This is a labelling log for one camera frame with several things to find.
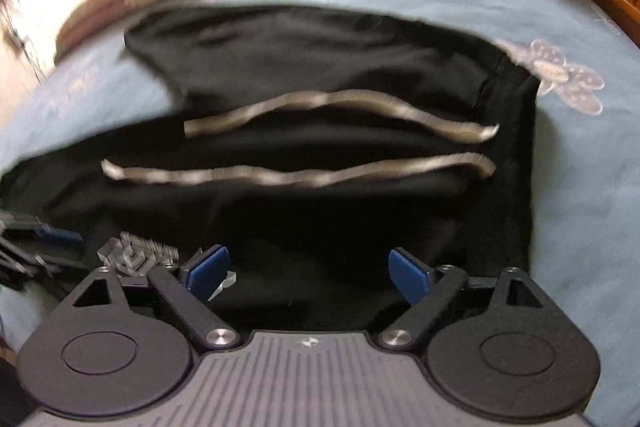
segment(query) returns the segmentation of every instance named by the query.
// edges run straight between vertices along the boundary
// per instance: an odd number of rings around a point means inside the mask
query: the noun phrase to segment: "beige strap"
[[[498,125],[484,127],[475,122],[445,120],[383,92],[348,89],[336,92],[290,92],[271,100],[240,107],[219,116],[188,120],[184,122],[184,134],[189,138],[202,134],[218,134],[243,126],[254,118],[271,111],[309,110],[325,105],[365,110],[387,118],[412,121],[436,134],[460,143],[484,142],[493,138],[498,132]]]
[[[465,152],[430,158],[383,160],[358,165],[340,171],[310,169],[297,172],[279,172],[262,167],[235,165],[217,169],[166,171],[144,167],[120,167],[108,160],[102,161],[102,172],[112,180],[128,180],[142,184],[200,185],[213,181],[248,182],[256,185],[301,185],[308,188],[326,187],[355,179],[388,180],[404,178],[453,166],[472,166],[481,178],[491,176],[494,163],[481,154]]]

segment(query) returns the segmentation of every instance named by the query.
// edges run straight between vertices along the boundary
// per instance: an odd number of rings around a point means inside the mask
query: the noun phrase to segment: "ribbed gray surface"
[[[79,427],[37,413],[24,427]],[[256,333],[244,348],[211,353],[171,398],[102,427],[487,427],[428,384],[417,362],[384,353],[362,333]],[[577,416],[545,427],[586,427]]]

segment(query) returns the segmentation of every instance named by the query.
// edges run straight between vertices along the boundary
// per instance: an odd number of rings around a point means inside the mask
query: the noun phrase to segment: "mattress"
[[[640,418],[640,50],[590,0],[165,0],[159,6],[305,4],[369,10],[478,34],[544,78],[532,175],[532,275],[596,346],[587,409],[601,426]],[[85,40],[0,134],[0,169],[180,105],[124,49],[136,12]],[[54,306],[40,289],[0,289],[3,334],[19,348]]]

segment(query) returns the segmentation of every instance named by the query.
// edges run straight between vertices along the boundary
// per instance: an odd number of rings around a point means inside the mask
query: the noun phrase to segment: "flower center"
[[[569,80],[569,73],[564,66],[558,66],[546,60],[536,60],[533,63],[533,69],[537,75],[552,82],[564,84]]]

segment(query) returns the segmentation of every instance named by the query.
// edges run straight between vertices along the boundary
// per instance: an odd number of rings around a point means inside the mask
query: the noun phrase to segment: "bed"
[[[180,100],[124,49],[123,29],[158,7],[307,4],[460,28],[543,77],[532,178],[532,275],[596,346],[596,425],[640,421],[639,0],[88,0],[58,38],[59,63],[0,134],[0,171],[19,158],[167,114]],[[56,302],[0,291],[2,334],[19,349]]]

